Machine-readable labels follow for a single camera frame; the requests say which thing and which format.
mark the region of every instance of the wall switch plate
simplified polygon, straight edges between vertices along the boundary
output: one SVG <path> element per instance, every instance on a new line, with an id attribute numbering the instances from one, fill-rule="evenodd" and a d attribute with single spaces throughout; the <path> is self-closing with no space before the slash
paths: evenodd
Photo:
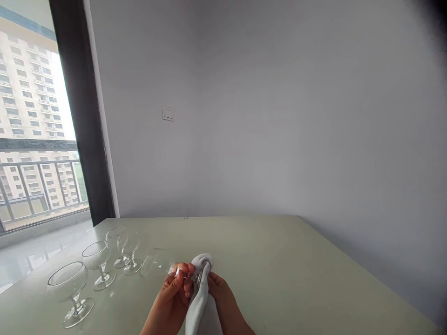
<path id="1" fill-rule="evenodd" d="M 174 110 L 172 108 L 163 107 L 163 120 L 174 121 Z"/>

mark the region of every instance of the white table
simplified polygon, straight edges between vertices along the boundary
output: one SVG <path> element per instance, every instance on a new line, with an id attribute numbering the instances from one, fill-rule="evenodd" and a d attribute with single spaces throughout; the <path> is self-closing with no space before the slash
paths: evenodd
<path id="1" fill-rule="evenodd" d="M 179 261 L 213 255 L 215 272 L 233 290 L 256 334 L 437 334 L 422 314 L 297 216 L 107 219 L 0 295 L 0 334 L 139 334 L 161 282 L 139 273 L 117 277 L 94 292 L 89 272 L 82 297 L 95 306 L 79 325 L 64 329 L 71 302 L 47 294 L 49 276 L 81 260 L 85 247 L 123 225 L 141 235 L 138 258 L 165 248 Z"/>

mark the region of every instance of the glass goblet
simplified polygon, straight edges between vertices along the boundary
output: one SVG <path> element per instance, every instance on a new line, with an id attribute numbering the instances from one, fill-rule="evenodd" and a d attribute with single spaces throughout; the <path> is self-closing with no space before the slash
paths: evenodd
<path id="1" fill-rule="evenodd" d="M 128 263 L 124 267 L 125 275 L 134 275 L 141 268 L 141 260 L 135 259 L 135 251 L 138 250 L 139 246 L 140 238 L 136 231 L 129 232 L 127 238 L 125 236 L 118 238 L 118 249 L 121 250 L 123 255 L 126 255 L 129 258 Z"/>
<path id="2" fill-rule="evenodd" d="M 82 262 L 70 263 L 57 270 L 47 283 L 47 291 L 58 301 L 72 301 L 73 307 L 64 317 L 64 328 L 80 323 L 92 310 L 95 301 L 86 298 L 79 301 L 79 295 L 85 287 L 88 271 Z"/>
<path id="3" fill-rule="evenodd" d="M 149 251 L 141 268 L 141 275 L 144 278 L 150 276 L 166 277 L 166 275 L 175 275 L 177 263 L 174 256 L 168 251 L 155 248 Z"/>
<path id="4" fill-rule="evenodd" d="M 89 270 L 99 270 L 101 276 L 93 284 L 94 291 L 102 291 L 108 287 L 116 277 L 114 272 L 105 272 L 107 260 L 112 252 L 107 241 L 91 244 L 82 252 L 82 260 Z"/>
<path id="5" fill-rule="evenodd" d="M 120 250 L 118 250 L 118 239 L 121 236 L 124 236 L 124 239 L 127 236 L 126 227 L 124 227 L 124 226 L 119 226 L 119 227 L 113 228 L 106 234 L 106 241 L 108 242 L 109 247 L 112 249 L 113 254 L 118 254 L 118 255 L 121 254 Z M 126 255 L 121 255 L 114 262 L 114 266 L 115 266 L 115 268 L 123 268 L 126 266 L 126 264 L 128 262 L 129 262 L 129 258 Z"/>

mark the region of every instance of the white cloth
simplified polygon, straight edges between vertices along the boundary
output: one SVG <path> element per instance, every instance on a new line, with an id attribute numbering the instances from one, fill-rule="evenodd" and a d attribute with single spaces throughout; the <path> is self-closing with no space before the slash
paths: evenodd
<path id="1" fill-rule="evenodd" d="M 186 335 L 222 335 L 216 301 L 208 294 L 208 274 L 213 269 L 213 259 L 210 254 L 201 254 L 192 260 L 194 265 L 193 280 L 199 275 L 199 281 L 194 281 L 188 312 L 186 313 Z"/>

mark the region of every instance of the tiled floor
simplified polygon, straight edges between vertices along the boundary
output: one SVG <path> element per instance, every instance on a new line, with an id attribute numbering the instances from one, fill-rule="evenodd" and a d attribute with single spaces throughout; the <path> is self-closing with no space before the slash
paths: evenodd
<path id="1" fill-rule="evenodd" d="M 0 249 L 0 294 L 93 228 L 91 220 Z"/>

